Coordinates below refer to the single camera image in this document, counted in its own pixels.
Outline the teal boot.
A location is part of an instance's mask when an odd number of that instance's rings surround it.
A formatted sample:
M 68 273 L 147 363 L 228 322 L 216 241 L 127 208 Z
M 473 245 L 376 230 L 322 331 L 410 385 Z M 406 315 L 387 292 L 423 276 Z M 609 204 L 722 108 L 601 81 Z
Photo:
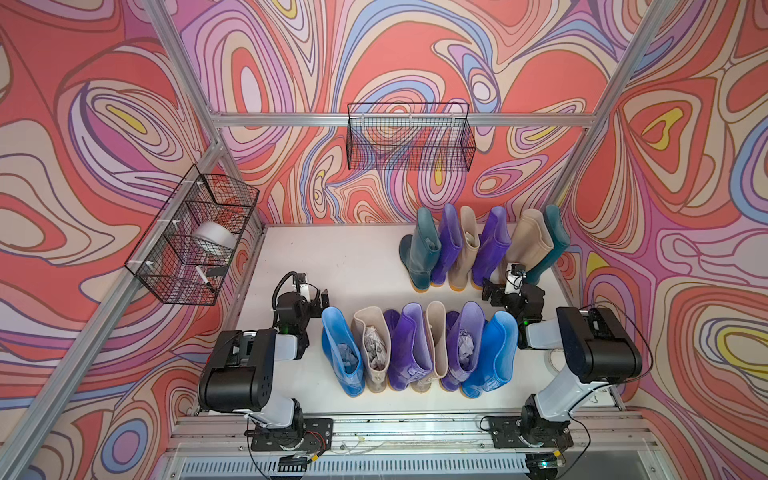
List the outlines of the teal boot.
M 421 207 L 417 212 L 413 232 L 404 235 L 398 245 L 399 258 L 416 291 L 424 292 L 429 289 L 431 274 L 441 249 L 442 244 L 433 216 L 429 209 Z
M 527 271 L 525 284 L 537 285 L 542 274 L 556 263 L 571 244 L 570 236 L 563 225 L 560 208 L 556 204 L 548 204 L 542 210 L 542 215 L 549 235 L 549 249 L 541 260 Z

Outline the dark purple boot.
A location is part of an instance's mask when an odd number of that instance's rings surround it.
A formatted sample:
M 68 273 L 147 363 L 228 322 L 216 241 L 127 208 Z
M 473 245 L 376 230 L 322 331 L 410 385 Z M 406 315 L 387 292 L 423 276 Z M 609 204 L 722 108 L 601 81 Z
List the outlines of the dark purple boot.
M 511 245 L 504 207 L 497 206 L 490 210 L 479 239 L 480 247 L 471 269 L 471 279 L 473 285 L 481 289 L 484 281 L 491 279 Z
M 441 286 L 445 283 L 448 272 L 454 266 L 463 248 L 459 215 L 453 204 L 446 204 L 443 207 L 438 234 L 441 251 L 430 280 L 433 285 Z

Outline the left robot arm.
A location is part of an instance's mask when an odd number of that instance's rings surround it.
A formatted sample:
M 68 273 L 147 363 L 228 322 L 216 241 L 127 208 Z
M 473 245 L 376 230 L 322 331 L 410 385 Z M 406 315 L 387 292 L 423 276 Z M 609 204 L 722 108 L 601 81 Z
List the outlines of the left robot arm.
M 302 430 L 299 401 L 275 390 L 275 365 L 303 358 L 310 320 L 328 306 L 327 292 L 304 273 L 286 273 L 273 290 L 268 327 L 219 334 L 199 379 L 200 410 L 241 414 L 267 431 Z

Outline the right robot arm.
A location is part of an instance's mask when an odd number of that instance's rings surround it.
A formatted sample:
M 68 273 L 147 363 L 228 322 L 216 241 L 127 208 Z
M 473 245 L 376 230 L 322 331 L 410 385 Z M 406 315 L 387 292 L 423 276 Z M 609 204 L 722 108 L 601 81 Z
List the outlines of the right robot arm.
M 521 410 L 520 436 L 530 445 L 565 434 L 573 411 L 594 391 L 641 376 L 642 355 L 610 309 L 558 307 L 556 318 L 545 320 L 542 289 L 523 284 L 517 293 L 507 293 L 489 280 L 482 298 L 511 315 L 517 348 L 564 353 L 565 367 Z

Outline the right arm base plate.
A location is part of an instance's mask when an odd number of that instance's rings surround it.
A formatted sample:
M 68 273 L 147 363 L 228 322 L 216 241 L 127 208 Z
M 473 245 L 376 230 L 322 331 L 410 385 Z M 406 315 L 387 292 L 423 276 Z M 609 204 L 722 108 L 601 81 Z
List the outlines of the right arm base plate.
M 481 429 L 490 434 L 495 449 L 567 450 L 574 446 L 570 422 L 538 417 L 485 416 Z

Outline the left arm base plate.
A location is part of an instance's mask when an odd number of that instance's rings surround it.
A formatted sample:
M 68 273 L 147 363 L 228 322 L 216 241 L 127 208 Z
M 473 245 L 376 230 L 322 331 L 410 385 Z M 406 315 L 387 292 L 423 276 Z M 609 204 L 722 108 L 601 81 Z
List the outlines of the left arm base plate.
M 249 448 L 254 452 L 306 452 L 319 454 L 332 446 L 334 421 L 331 418 L 316 417 L 295 420 L 281 429 L 267 429 L 256 424 L 245 436 Z

